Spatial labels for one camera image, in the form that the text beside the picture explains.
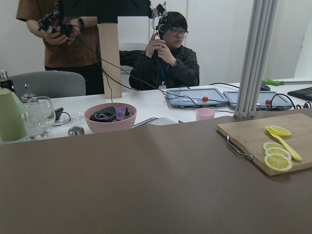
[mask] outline id badge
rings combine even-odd
[[[161,82],[161,86],[159,86],[159,89],[166,89],[167,87],[166,87],[166,85],[165,85],[165,82],[164,81],[162,81]]]

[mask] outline cutting board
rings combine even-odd
[[[269,125],[277,125],[289,130],[292,135],[283,139],[302,157],[301,162],[292,159],[293,167],[288,173],[312,167],[312,118],[304,114],[224,123],[219,124],[217,129],[224,136],[228,135],[230,142],[239,147],[242,152],[252,155],[253,162],[259,168],[269,176],[273,176],[280,172],[273,171],[264,164],[263,144],[279,143],[279,141],[265,130]]]

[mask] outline person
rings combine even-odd
[[[159,37],[153,34],[146,50],[130,73],[129,84],[138,90],[199,85],[196,53],[182,45],[187,22],[179,12],[168,12],[159,20]]]
[[[87,95],[103,94],[97,17],[64,17],[62,23],[69,22],[73,26],[69,36],[60,31],[39,31],[38,20],[56,10],[57,1],[20,0],[16,19],[25,21],[29,31],[43,39],[45,70],[79,73],[85,79]]]

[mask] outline glass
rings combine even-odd
[[[28,120],[32,130],[34,130],[34,133],[30,133],[29,137],[31,139],[44,137],[55,123],[55,111],[50,98],[33,97],[29,99]]]
[[[177,37],[179,34],[181,34],[183,38],[185,38],[189,33],[188,31],[178,30],[176,28],[171,28],[169,29],[169,31],[172,33],[173,36]]]

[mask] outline green kettle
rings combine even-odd
[[[22,102],[8,89],[0,89],[0,137],[2,141],[16,141],[27,135],[22,114]]]

